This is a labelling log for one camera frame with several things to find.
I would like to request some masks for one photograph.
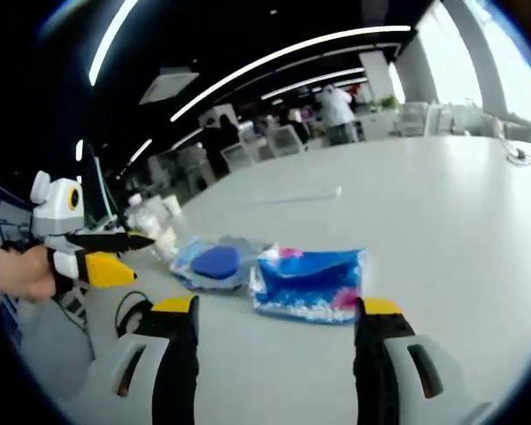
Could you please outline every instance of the white shirt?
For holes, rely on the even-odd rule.
[[[319,93],[325,123],[329,127],[340,126],[356,119],[349,103],[352,96],[342,89],[324,88]]]

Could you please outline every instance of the white chair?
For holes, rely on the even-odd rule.
[[[424,135],[451,135],[454,126],[452,112],[439,104],[431,104],[427,109]]]
[[[328,140],[323,137],[315,137],[314,139],[310,139],[309,142],[307,142],[304,149],[306,151],[319,151],[326,146],[328,146]]]
[[[243,143],[233,144],[220,151],[222,158],[227,162],[230,173],[247,166],[252,166],[254,161]]]
[[[258,137],[257,139],[246,142],[246,149],[254,162],[262,162],[275,158],[267,137]]]
[[[408,102],[399,105],[399,132],[403,137],[424,135],[427,118],[427,102]]]
[[[297,136],[293,126],[290,124],[280,127],[272,132],[268,137],[269,145],[276,158],[293,155],[304,151],[301,139]]]
[[[367,113],[357,117],[362,124],[364,140],[382,140],[393,137],[397,120],[397,112],[382,111]]]

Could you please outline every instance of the blue package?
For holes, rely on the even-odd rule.
[[[260,313],[316,323],[348,323],[362,281],[366,250],[303,252],[273,247],[250,277]]]
[[[237,269],[235,273],[220,274],[221,279],[212,279],[198,273],[201,271],[200,267],[196,264],[193,267],[193,262],[205,252],[213,251],[220,246],[227,248],[226,251],[236,250]],[[250,269],[256,264],[258,255],[269,246],[271,244],[255,243],[232,236],[224,236],[218,243],[208,242],[194,236],[179,249],[175,259],[169,265],[169,271],[189,290],[233,291],[248,284]]]

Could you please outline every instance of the window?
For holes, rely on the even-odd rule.
[[[513,40],[492,18],[483,2],[465,0],[494,56],[508,112],[531,121],[531,66]]]
[[[472,59],[444,5],[436,1],[418,28],[439,102],[481,107],[480,86]]]

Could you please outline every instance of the human hand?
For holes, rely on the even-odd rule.
[[[23,254],[0,249],[0,290],[31,302],[55,294],[55,279],[47,260],[47,248],[37,245]]]

